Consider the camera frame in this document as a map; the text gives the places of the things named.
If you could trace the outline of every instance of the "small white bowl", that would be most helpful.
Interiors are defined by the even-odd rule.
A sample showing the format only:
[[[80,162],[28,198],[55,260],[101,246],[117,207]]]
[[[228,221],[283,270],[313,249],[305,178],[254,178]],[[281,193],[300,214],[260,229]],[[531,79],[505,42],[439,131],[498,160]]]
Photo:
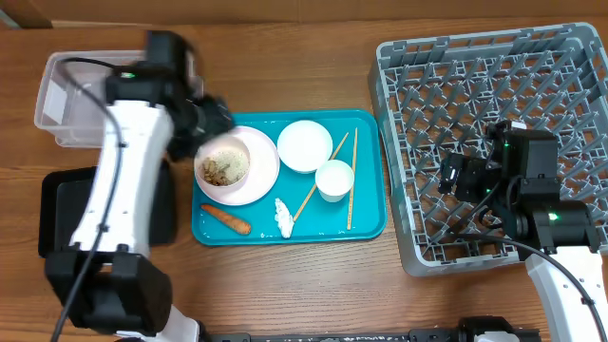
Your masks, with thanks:
[[[321,124],[302,120],[283,129],[276,149],[285,165],[295,172],[308,174],[332,156],[332,136]]]
[[[247,158],[248,167],[245,171],[245,174],[236,182],[230,185],[214,185],[204,179],[204,171],[202,170],[202,163],[207,157],[211,157],[217,155],[217,153],[229,149],[235,149],[237,151],[242,152]],[[197,151],[197,155],[194,158],[194,175],[197,179],[197,184],[200,188],[204,186],[211,187],[215,189],[215,191],[223,193],[230,192],[239,189],[240,186],[245,182],[247,175],[249,174],[249,169],[251,168],[251,157],[249,154],[249,148],[245,143],[236,137],[233,137],[229,134],[223,134],[210,142],[199,147],[199,151]]]
[[[354,185],[354,173],[343,161],[327,161],[316,170],[314,182],[323,200],[337,202],[351,191]]]

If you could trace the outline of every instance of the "plastic bin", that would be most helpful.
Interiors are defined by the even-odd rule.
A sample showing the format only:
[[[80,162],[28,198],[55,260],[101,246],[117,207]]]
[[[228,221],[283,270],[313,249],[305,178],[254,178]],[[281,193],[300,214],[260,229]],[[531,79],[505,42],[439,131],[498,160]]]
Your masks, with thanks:
[[[50,55],[38,91],[34,124],[55,136],[63,147],[100,147],[104,135],[104,113],[57,71],[57,62],[68,57],[83,57],[127,65],[143,58],[142,51],[57,52]],[[74,79],[103,98],[103,79],[110,70],[104,66],[70,63],[66,66]]]
[[[445,238],[473,205],[437,191],[441,159],[449,152],[487,157],[485,127],[504,119],[559,138],[561,197],[587,203],[606,252],[605,76],[606,53],[588,24],[381,44],[370,93],[404,269],[432,276],[519,261],[511,246]],[[500,233],[476,221],[463,232]]]

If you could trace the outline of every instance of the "wood grain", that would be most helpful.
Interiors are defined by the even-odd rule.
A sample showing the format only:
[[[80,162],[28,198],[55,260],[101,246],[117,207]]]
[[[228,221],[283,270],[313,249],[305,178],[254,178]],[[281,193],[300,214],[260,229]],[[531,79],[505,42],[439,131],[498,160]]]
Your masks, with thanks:
[[[52,28],[47,17],[30,0],[0,0],[0,10],[23,29]]]
[[[234,111],[357,107],[371,110],[367,74],[375,48],[394,39],[588,21],[604,17],[409,20],[323,25],[175,27],[197,48],[206,88]],[[54,51],[143,47],[141,28],[0,31],[0,339],[48,340],[60,304],[37,256],[41,182],[49,172],[94,164],[99,151],[57,146],[32,124],[45,62]],[[174,301],[211,333],[400,332],[454,326],[494,314],[540,328],[546,319],[522,265],[412,277],[400,263],[394,224],[368,242],[207,248],[190,232],[192,165],[174,165],[180,230],[154,248]],[[385,166],[385,184],[388,172]],[[64,329],[65,341],[94,333]],[[90,341],[112,341],[95,336]]]
[[[421,18],[606,15],[596,0],[12,0],[30,2],[55,22],[154,25],[315,23]]]

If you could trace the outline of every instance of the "gray dish rack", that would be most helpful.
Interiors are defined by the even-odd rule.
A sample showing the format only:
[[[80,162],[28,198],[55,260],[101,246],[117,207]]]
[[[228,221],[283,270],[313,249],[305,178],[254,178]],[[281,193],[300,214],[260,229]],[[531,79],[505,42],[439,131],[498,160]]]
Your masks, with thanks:
[[[608,251],[606,53],[589,24],[566,24],[386,42],[370,93],[389,163],[401,260],[413,276],[518,262],[511,246],[450,239],[473,208],[437,192],[449,152],[487,157],[489,123],[508,119],[553,132],[563,199],[583,200]],[[463,233],[487,232],[471,220]]]

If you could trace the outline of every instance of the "white plate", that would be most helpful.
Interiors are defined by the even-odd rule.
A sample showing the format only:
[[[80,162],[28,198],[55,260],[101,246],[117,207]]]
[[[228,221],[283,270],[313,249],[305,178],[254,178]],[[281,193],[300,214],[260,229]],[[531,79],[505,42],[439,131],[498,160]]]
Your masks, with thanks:
[[[249,172],[245,182],[235,191],[216,192],[215,188],[204,181],[197,181],[200,190],[211,200],[224,205],[245,205],[261,199],[275,185],[280,168],[280,159],[276,146],[261,131],[238,126],[230,133],[241,139],[250,154]]]

